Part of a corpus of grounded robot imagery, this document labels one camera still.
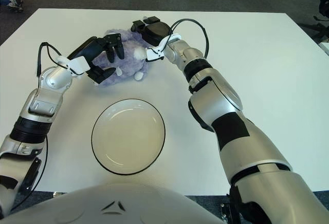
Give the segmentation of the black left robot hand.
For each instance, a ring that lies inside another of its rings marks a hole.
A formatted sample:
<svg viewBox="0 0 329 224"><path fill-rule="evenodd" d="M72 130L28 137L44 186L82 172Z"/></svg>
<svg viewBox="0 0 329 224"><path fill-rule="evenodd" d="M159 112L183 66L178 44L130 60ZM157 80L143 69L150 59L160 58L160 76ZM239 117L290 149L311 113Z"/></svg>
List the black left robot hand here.
<svg viewBox="0 0 329 224"><path fill-rule="evenodd" d="M114 62L114 52L120 59L124 59L124 48L121 40L121 34L114 33L108 34L103 38L98 38L96 36L90 37L82 45L80 45L75 51L73 51L68 59L72 60L77 57L85 57L90 70L86 73L87 75L97 84L102 83L108 77L110 77L114 72L115 68L110 67L103 70L99 66L93 64L93 60L99 56L102 52L106 52L107 59L110 63Z"/></svg>

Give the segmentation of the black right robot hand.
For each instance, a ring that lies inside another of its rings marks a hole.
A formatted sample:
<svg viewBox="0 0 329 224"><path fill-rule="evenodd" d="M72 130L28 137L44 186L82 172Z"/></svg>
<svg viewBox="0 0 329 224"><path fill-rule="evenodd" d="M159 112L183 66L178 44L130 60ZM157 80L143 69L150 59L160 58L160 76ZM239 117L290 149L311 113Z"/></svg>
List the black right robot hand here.
<svg viewBox="0 0 329 224"><path fill-rule="evenodd" d="M165 42L172 34L170 26L159 18L152 16L133 21L131 32L137 32L142 39L151 45L146 48L146 62L154 62L164 58Z"/></svg>

